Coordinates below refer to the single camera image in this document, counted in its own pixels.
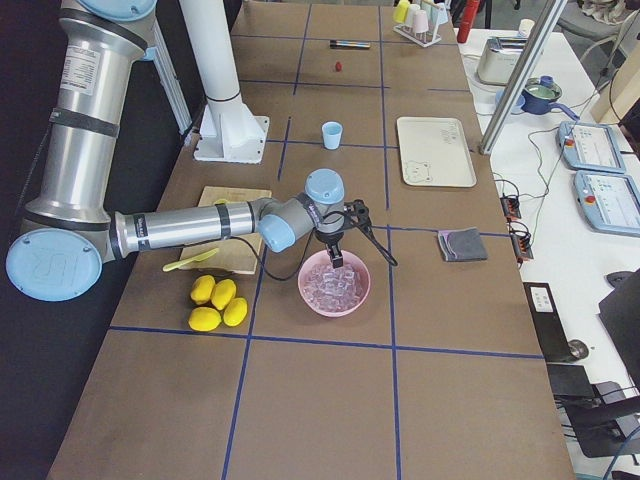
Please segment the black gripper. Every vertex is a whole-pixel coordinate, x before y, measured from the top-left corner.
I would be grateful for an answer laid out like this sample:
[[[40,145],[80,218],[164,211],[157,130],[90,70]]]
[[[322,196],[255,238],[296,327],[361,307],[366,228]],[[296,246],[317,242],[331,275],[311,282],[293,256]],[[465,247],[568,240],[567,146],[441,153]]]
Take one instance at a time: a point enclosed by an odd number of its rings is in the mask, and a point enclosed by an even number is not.
[[[316,229],[314,235],[319,242],[325,245],[329,263],[332,265],[332,267],[342,267],[344,260],[341,254],[340,241],[344,237],[344,231],[342,229],[339,229],[335,232],[323,232]]]

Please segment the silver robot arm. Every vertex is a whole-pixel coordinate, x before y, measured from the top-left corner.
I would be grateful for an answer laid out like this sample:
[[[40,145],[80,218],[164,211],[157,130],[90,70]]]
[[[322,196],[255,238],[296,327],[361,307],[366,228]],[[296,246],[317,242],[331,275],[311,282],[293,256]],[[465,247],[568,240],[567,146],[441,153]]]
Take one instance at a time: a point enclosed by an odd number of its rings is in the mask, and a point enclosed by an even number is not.
[[[311,233],[334,267],[345,228],[344,184],[330,169],[306,179],[287,201],[251,201],[123,215],[103,202],[131,67],[155,40],[152,1],[65,1],[60,24],[68,38],[39,196],[22,215],[6,272],[22,294],[66,301],[88,291],[105,263],[133,252],[185,247],[259,234],[281,252]]]

